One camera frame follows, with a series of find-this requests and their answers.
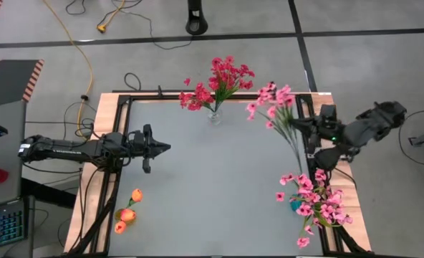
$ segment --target orange tulip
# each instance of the orange tulip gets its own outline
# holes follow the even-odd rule
[[[135,217],[136,217],[135,211],[133,211],[132,209],[124,209],[121,211],[120,218],[124,222],[132,221],[135,219]]]
[[[126,230],[126,223],[124,221],[119,221],[115,225],[115,233],[122,234]]]
[[[132,197],[132,200],[135,201],[135,202],[142,201],[142,198],[143,198],[142,191],[140,189],[135,189],[132,192],[131,197]]]

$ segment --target concrete floor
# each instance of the concrete floor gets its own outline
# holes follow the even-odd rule
[[[81,1],[70,9],[81,8]],[[75,39],[122,39],[149,37],[144,19],[118,14],[106,34],[95,25],[111,11],[110,1],[85,1],[87,12],[69,16],[69,2],[51,1]],[[296,0],[304,32],[424,28],[424,0]],[[206,34],[294,32],[286,0],[204,0],[209,23]],[[144,1],[131,11],[153,20],[155,37],[185,36],[186,1]],[[67,41],[53,15],[38,0],[5,0],[0,9],[0,43]],[[338,115],[351,121],[371,108],[374,101],[400,101],[409,113],[424,110],[424,34],[306,38],[312,71],[320,92],[332,92]],[[171,47],[185,42],[165,42]],[[162,50],[151,43],[84,46],[95,71],[90,104],[97,107],[102,92],[124,90],[123,76],[136,73],[144,90],[185,89],[185,77],[206,79],[213,57],[232,54],[238,63],[254,68],[255,85],[273,80],[309,91],[296,38],[227,39],[192,42],[190,46]],[[0,49],[0,59],[44,59],[45,65],[31,102],[27,120],[62,121],[68,105],[80,100],[89,73],[73,47]],[[67,120],[76,119],[77,107]],[[89,108],[85,117],[93,118]],[[67,126],[67,139],[74,126]],[[403,147],[424,162],[424,147],[413,149],[407,138],[424,133],[424,115],[409,120],[402,130]],[[61,138],[62,125],[26,125],[26,136],[42,134]],[[72,171],[78,164],[43,161],[38,168]],[[373,251],[378,254],[424,257],[424,166],[405,158],[392,131],[379,143],[371,142],[352,163],[360,203]],[[40,183],[58,175],[24,170],[26,178]],[[56,186],[66,189],[76,181]],[[50,210],[50,218],[36,235],[35,257],[59,254],[57,227],[71,211],[38,204]],[[67,223],[62,237],[67,234]]]

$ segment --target flower bouquet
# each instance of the flower bouquet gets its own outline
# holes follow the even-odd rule
[[[292,127],[290,121],[294,119],[293,103],[294,95],[288,85],[278,90],[273,82],[268,83],[258,91],[256,102],[247,105],[250,112],[248,120],[255,118],[255,113],[264,116],[266,128],[274,129],[287,141],[298,160],[299,172],[302,173],[301,158],[298,150],[298,137],[296,129]]]
[[[332,192],[329,186],[325,187],[327,176],[321,169],[315,173],[316,188],[304,174],[294,176],[293,174],[283,175],[280,184],[285,186],[292,182],[297,188],[297,195],[292,195],[289,199],[291,208],[300,216],[304,217],[302,230],[299,233],[297,244],[299,248],[309,244],[308,234],[314,235],[312,227],[323,226],[336,227],[344,223],[352,223],[352,218],[343,212],[342,191]],[[285,193],[276,193],[276,201],[284,201]]]
[[[133,204],[141,202],[143,198],[142,191],[135,189],[132,194],[129,202],[127,203],[126,208],[119,209],[115,212],[115,219],[118,221],[115,225],[115,233],[122,234],[127,226],[134,224],[137,214],[132,209],[129,209]]]
[[[209,119],[214,125],[218,125],[220,123],[219,108],[221,103],[239,89],[251,89],[254,84],[246,78],[248,76],[255,77],[255,74],[245,64],[241,64],[239,68],[234,67],[234,57],[232,56],[227,56],[225,60],[220,57],[214,58],[211,71],[213,76],[209,78],[208,86],[215,92],[215,99],[202,82],[198,82],[194,94],[181,92],[178,98],[182,108],[187,107],[192,111],[200,110],[202,107],[209,109],[211,112]],[[184,81],[187,86],[190,82],[190,78]]]

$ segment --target keyboard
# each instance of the keyboard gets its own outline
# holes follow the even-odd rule
[[[26,238],[27,214],[22,200],[0,206],[0,247]]]

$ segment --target yellow extension cord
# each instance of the yellow extension cord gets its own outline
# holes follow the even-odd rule
[[[121,5],[113,12],[112,16],[110,16],[110,19],[107,22],[105,22],[103,25],[97,25],[97,30],[100,31],[100,33],[105,32],[105,28],[113,20],[113,17],[116,15],[116,13],[118,13],[121,10],[121,8],[125,5],[125,1],[126,0],[121,1]]]
[[[88,96],[88,93],[90,92],[90,90],[91,90],[91,88],[92,88],[92,85],[93,85],[93,83],[94,83],[94,74],[92,73],[92,67],[91,67],[91,63],[90,63],[90,61],[88,60],[88,57],[86,56],[86,54],[84,54],[84,52],[82,51],[82,49],[80,49],[75,43],[74,43],[74,40],[72,39],[72,37],[70,36],[70,33],[69,33],[69,31],[67,30],[67,28],[66,28],[66,26],[62,23],[62,21],[61,21],[61,19],[57,16],[57,14],[56,14],[56,12],[53,10],[53,8],[48,4],[48,1],[47,0],[42,0],[46,5],[47,5],[47,7],[48,7],[48,9],[54,14],[54,16],[56,17],[56,19],[59,21],[59,23],[61,24],[61,26],[62,26],[62,28],[66,31],[66,33],[67,33],[67,36],[69,37],[69,41],[70,41],[70,43],[74,46],[74,47],[76,47],[77,49],[78,49],[78,51],[80,51],[80,53],[82,53],[82,56],[85,58],[85,60],[86,60],[86,63],[88,64],[88,67],[89,67],[89,69],[90,69],[90,83],[88,84],[88,88],[86,89],[86,93],[85,93],[85,95],[86,96]],[[82,129],[80,128],[80,120],[81,120],[81,118],[82,118],[82,109],[83,109],[83,103],[85,102],[85,100],[82,100],[82,103],[80,104],[80,108],[79,108],[79,110],[78,110],[78,114],[77,114],[77,130],[78,130],[78,133],[80,134],[80,137],[82,137],[83,139],[85,139],[86,140],[86,137],[84,137],[83,136],[83,134],[82,134]]]

